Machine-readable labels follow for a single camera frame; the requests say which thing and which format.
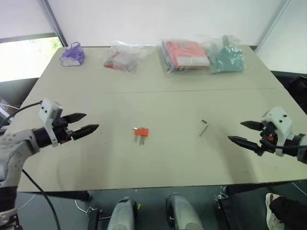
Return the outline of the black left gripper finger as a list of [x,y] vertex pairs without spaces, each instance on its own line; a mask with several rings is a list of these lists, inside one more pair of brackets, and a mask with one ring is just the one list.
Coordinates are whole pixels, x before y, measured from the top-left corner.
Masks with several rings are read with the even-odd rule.
[[79,130],[73,131],[71,137],[73,140],[78,140],[93,133],[97,130],[98,127],[98,124],[86,125],[84,127],[81,127]]
[[68,123],[75,123],[79,120],[81,120],[82,118],[84,118],[86,116],[86,114],[84,113],[73,113],[73,114],[69,114],[63,117],[63,119]]

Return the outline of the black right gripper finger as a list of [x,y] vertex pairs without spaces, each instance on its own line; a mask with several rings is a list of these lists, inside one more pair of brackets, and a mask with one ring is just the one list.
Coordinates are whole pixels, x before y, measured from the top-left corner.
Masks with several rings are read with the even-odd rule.
[[252,150],[256,154],[260,154],[262,151],[261,147],[257,143],[248,141],[246,138],[238,136],[228,136],[228,138],[238,146],[246,148],[248,150]]
[[256,131],[262,131],[263,130],[263,123],[257,122],[257,121],[243,121],[240,123],[241,125],[253,129]]

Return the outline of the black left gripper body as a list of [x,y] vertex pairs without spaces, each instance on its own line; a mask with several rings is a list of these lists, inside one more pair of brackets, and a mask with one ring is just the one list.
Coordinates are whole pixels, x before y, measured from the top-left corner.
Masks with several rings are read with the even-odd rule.
[[53,131],[59,144],[63,144],[71,140],[72,132],[68,129],[68,124],[70,123],[70,115],[60,117],[52,123]]

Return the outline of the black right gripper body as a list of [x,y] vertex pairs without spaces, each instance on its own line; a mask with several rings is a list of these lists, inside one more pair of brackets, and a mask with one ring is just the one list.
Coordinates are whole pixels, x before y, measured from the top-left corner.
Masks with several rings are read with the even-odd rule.
[[261,122],[256,122],[256,130],[260,131],[260,144],[261,146],[258,147],[258,150],[256,150],[256,154],[258,156],[262,156],[264,152],[270,152],[274,153],[275,148],[272,147],[272,145],[277,144],[277,134],[276,134],[276,126],[269,122],[267,125],[264,125]]

